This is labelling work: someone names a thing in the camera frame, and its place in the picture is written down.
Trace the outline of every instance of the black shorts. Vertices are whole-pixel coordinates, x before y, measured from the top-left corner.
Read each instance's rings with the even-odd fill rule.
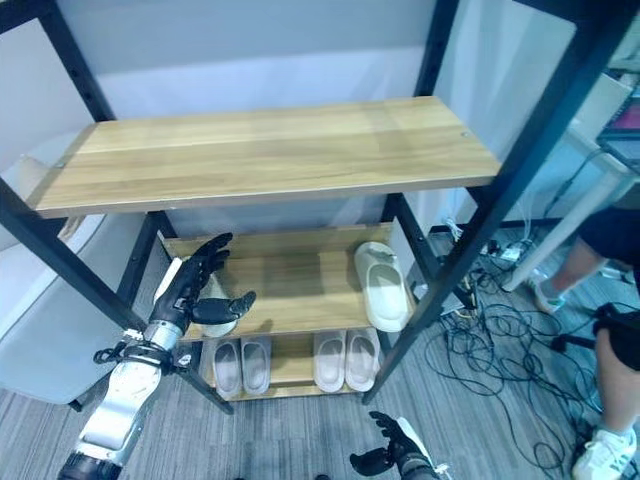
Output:
[[[594,213],[580,225],[578,235],[599,255],[632,265],[640,292],[640,210],[611,207]],[[640,325],[596,322],[594,331],[600,328],[609,330],[611,349],[616,357],[639,371]]]

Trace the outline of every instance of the wooden shelf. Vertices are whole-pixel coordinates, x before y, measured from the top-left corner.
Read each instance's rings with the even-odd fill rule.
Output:
[[[229,296],[255,290],[258,298],[229,336],[370,327],[353,252],[366,241],[387,242],[389,232],[386,224],[237,236],[217,278]],[[165,242],[187,256],[209,238]],[[207,288],[201,297],[212,296]],[[192,324],[183,341],[207,338]]]
[[[212,345],[204,343],[200,360],[200,374],[212,386],[215,378],[212,367]],[[273,338],[271,354],[271,385],[263,395],[248,395],[242,392],[233,401],[259,400],[267,398],[327,395],[313,380],[313,335],[289,335]],[[336,393],[352,393],[346,384]]]
[[[133,119],[81,133],[44,217],[484,185],[493,155],[435,97]]]

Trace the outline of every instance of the floor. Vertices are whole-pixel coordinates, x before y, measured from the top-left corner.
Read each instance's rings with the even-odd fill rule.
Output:
[[[500,238],[509,241],[518,235],[517,231],[503,231]],[[436,234],[434,242],[443,247],[447,236]],[[552,272],[557,268],[566,249],[556,252],[543,269]],[[148,308],[145,305],[160,271],[156,266],[145,278],[138,299],[142,313]],[[490,283],[480,294],[487,325],[494,332],[511,334],[493,335],[495,352],[517,358],[523,351],[524,337],[509,330],[509,318],[504,313],[509,310],[487,305],[509,304],[520,311],[531,311],[528,291],[520,287],[512,294],[493,293]],[[562,400],[557,391],[554,395],[549,390],[555,386],[559,391],[589,396],[591,379],[587,375],[581,381],[577,366],[592,370],[595,360],[591,352],[570,347],[568,353],[577,362],[572,363],[544,347],[548,341],[544,334],[555,333],[560,326],[568,331],[588,323],[588,309],[607,301],[636,307],[640,303],[635,287],[597,276],[569,296],[568,305],[557,315],[558,323],[536,313],[522,314],[530,322],[529,328],[535,326],[541,333],[537,338],[542,342],[535,342],[526,351],[535,352],[540,359],[540,365],[531,369],[538,380],[543,378],[547,383],[506,382],[498,396],[478,395],[465,387],[487,394],[486,388],[496,386],[491,382],[499,380],[472,371],[468,358],[461,362],[455,354],[448,354],[443,325],[421,335],[370,407],[364,407],[356,394],[332,395],[240,402],[235,406],[236,414],[226,416],[179,378],[168,378],[121,478],[305,480],[320,473],[333,479],[358,478],[350,468],[349,455],[384,445],[368,418],[369,410],[409,419],[434,460],[451,466],[453,478],[566,478],[576,442],[575,429],[586,428],[583,423],[595,422],[597,415],[590,407],[580,407],[582,402]],[[449,341],[468,343],[469,335],[457,335],[453,340],[451,335],[454,330],[465,332],[460,328],[464,321],[468,319],[448,317]],[[589,326],[582,331],[588,335]],[[481,359],[476,363],[477,370],[482,370]],[[504,367],[514,376],[526,375],[516,365],[505,362]],[[454,368],[470,381],[463,384],[447,379],[433,368],[448,374],[448,369]],[[550,386],[543,389],[541,384]],[[589,400],[591,404],[597,402],[596,397]],[[0,391],[0,479],[55,478],[89,414]],[[535,463],[547,467],[560,463],[561,468],[543,471]],[[398,477],[390,471],[376,478]]]

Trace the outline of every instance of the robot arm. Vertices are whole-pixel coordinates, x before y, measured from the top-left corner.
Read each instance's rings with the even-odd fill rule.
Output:
[[[397,465],[402,480],[433,480],[446,473],[447,466],[434,467],[426,447],[411,424],[403,417],[394,420],[381,412],[369,412],[371,418],[389,439],[386,448],[377,448],[363,455],[352,454],[351,466],[360,475],[372,477]]]
[[[191,322],[220,324],[246,314],[256,294],[241,298],[198,300],[209,276],[224,266],[231,234],[200,247],[186,262],[174,260],[156,293],[144,334],[124,332],[113,349],[96,353],[94,361],[118,364],[109,376],[104,399],[85,425],[60,480],[113,480],[127,463],[149,414],[160,380],[174,371],[172,350]]]

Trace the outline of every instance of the wall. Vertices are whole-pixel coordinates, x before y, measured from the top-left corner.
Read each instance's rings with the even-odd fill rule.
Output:
[[[51,137],[93,122],[37,21],[0,35],[0,172]]]
[[[410,96],[433,1],[63,0],[118,118]],[[375,221],[381,197],[172,211],[179,233]]]
[[[433,3],[61,0],[60,6],[116,115],[129,118],[411,95]],[[510,0],[462,0],[436,94],[504,159],[571,34],[571,25]],[[14,42],[14,58],[30,66],[16,72],[29,87],[14,83],[15,106],[3,111],[24,116],[13,130],[0,130],[0,145],[11,145],[14,152],[88,118],[67,88],[70,82],[64,88],[49,78],[41,82],[41,72],[61,68],[47,42],[20,42],[21,47]],[[22,55],[24,45],[30,55]],[[40,50],[47,58],[39,59]],[[82,115],[75,113],[78,106]],[[582,157],[559,147],[536,178],[531,203],[547,198]],[[598,172],[585,175],[597,180]],[[473,209],[464,190],[423,192],[411,199],[425,227],[446,215],[463,222]],[[570,195],[566,203],[573,199]],[[380,197],[372,197],[170,215],[186,235],[221,225],[245,230],[373,221],[381,205]],[[564,208],[559,205],[557,214]]]

